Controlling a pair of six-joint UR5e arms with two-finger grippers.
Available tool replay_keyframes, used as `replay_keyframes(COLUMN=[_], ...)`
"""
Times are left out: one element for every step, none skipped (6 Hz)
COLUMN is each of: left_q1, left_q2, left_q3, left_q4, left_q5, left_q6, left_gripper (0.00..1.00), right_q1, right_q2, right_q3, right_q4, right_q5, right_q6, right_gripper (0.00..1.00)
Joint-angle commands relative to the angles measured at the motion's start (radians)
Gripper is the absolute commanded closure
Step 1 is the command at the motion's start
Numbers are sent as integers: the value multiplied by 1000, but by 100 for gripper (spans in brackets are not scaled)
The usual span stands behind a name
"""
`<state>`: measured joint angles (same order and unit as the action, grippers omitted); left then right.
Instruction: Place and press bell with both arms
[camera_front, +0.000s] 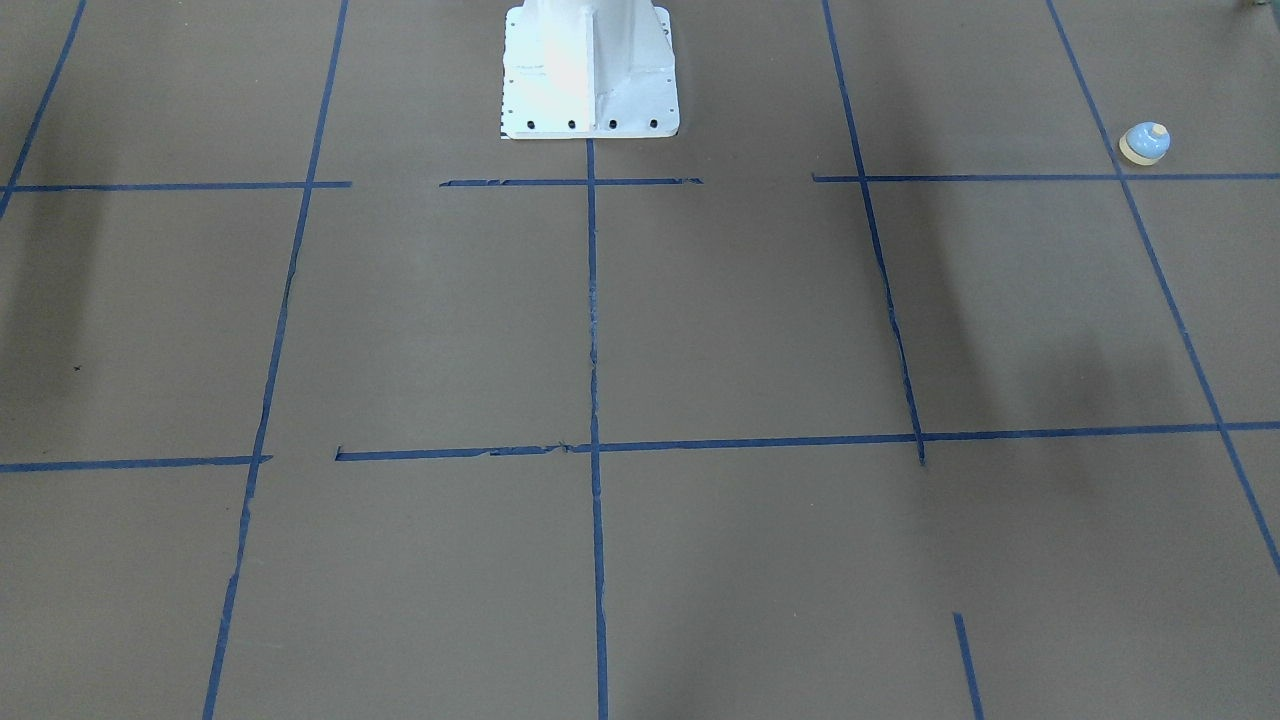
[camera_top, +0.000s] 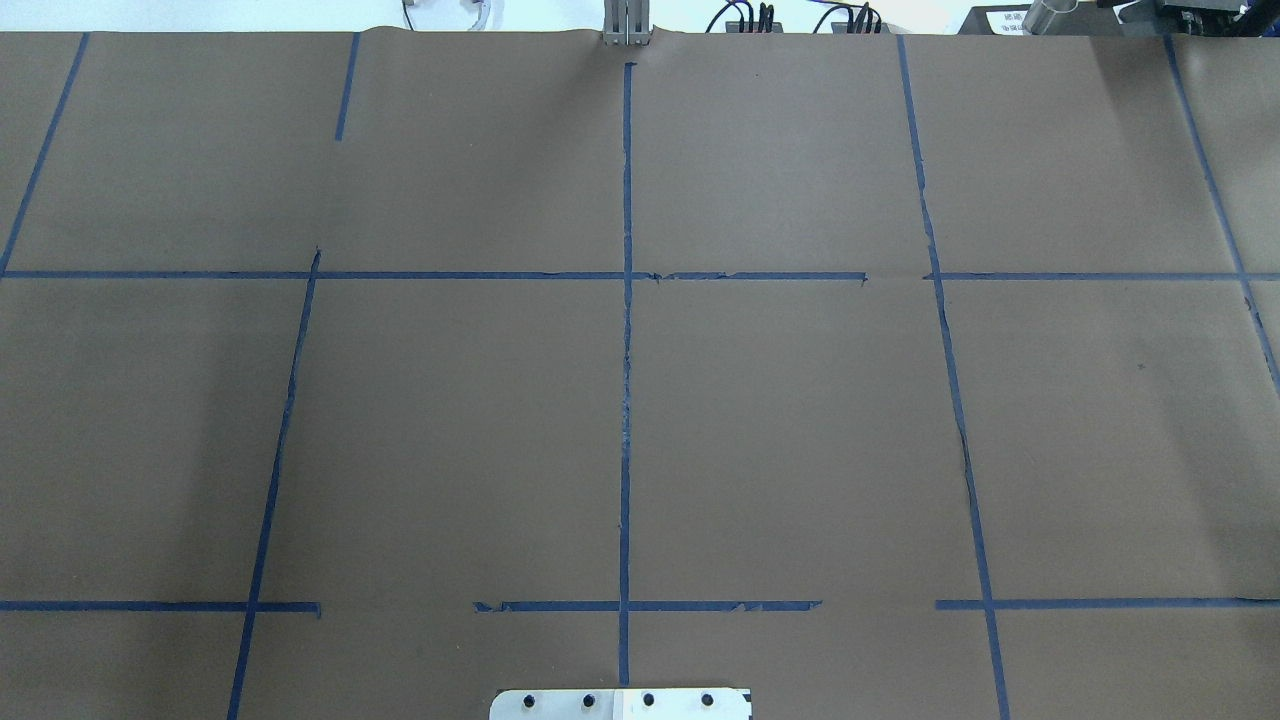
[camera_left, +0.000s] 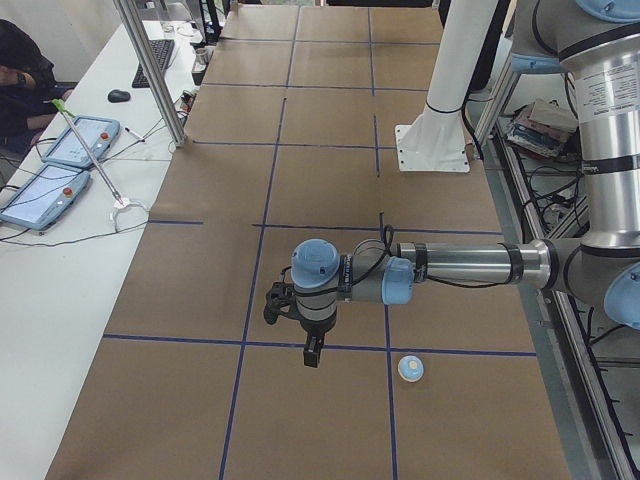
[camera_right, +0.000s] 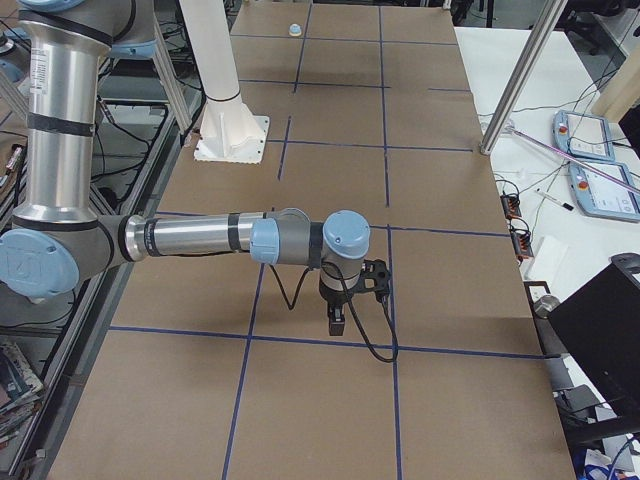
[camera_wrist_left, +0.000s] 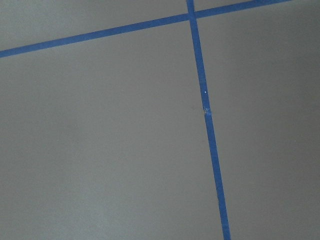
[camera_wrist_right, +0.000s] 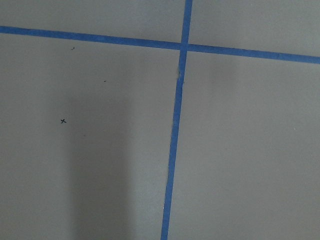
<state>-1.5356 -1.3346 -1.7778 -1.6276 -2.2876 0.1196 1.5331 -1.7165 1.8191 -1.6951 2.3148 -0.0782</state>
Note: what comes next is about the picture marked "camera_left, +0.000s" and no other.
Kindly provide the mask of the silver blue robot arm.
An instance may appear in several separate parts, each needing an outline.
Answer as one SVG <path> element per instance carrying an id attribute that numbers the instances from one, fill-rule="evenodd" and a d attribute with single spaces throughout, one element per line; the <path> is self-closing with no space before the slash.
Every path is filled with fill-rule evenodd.
<path id="1" fill-rule="evenodd" d="M 567 293 L 627 327 L 639 325 L 639 5 L 521 1 L 511 64 L 574 80 L 589 229 L 580 238 L 494 246 L 394 243 L 386 230 L 352 254 L 310 239 L 267 294 L 264 317 L 298 321 L 304 362 L 320 361 L 341 301 L 409 302 L 416 284 L 487 288 L 528 282 Z"/>

